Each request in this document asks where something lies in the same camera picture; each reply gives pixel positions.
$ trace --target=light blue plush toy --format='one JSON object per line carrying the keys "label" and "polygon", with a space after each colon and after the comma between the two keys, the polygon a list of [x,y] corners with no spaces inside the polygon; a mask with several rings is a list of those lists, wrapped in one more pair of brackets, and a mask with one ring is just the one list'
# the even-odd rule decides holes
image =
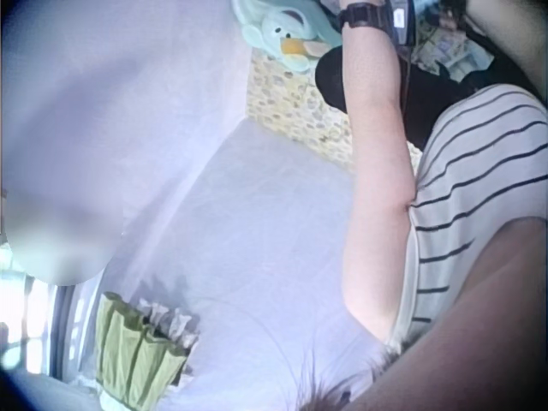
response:
{"label": "light blue plush toy", "polygon": [[342,44],[341,34],[313,0],[232,0],[232,6],[244,39],[291,71],[307,72],[315,67],[318,58],[284,54],[284,39],[317,40],[328,49]]}

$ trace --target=window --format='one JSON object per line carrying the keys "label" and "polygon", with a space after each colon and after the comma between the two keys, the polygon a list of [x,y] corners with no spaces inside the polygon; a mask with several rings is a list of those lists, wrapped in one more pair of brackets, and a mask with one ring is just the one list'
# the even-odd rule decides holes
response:
{"label": "window", "polygon": [[47,374],[57,287],[28,276],[0,246],[0,366]]}

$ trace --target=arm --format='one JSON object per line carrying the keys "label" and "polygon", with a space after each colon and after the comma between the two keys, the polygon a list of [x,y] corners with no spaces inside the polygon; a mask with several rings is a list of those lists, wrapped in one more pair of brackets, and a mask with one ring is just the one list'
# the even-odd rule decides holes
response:
{"label": "arm", "polygon": [[[342,9],[350,3],[342,0]],[[342,41],[355,163],[342,288],[349,311],[384,340],[402,297],[407,206],[415,196],[400,112],[400,69],[390,38],[375,28],[347,25]]]}
{"label": "arm", "polygon": [[546,100],[546,11],[530,0],[468,0],[468,16]]}

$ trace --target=patterned fabric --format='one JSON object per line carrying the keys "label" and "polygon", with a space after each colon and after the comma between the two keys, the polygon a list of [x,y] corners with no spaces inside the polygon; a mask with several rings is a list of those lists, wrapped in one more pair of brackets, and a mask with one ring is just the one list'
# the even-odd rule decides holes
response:
{"label": "patterned fabric", "polygon": [[[291,73],[262,51],[253,51],[247,114],[326,160],[352,170],[348,116],[325,103],[314,84],[313,73]],[[411,145],[409,150],[416,169],[420,151]]]}

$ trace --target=person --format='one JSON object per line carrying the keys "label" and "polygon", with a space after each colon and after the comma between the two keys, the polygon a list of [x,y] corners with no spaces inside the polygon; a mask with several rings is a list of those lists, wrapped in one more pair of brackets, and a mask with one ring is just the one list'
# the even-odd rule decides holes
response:
{"label": "person", "polygon": [[[362,1],[340,0],[341,8]],[[545,103],[543,6],[468,0],[467,14]],[[399,359],[364,393],[313,389],[298,408],[530,409],[546,374],[544,103],[495,84],[453,104],[433,126],[415,178],[390,37],[348,24],[342,36],[355,166],[344,300]]]}

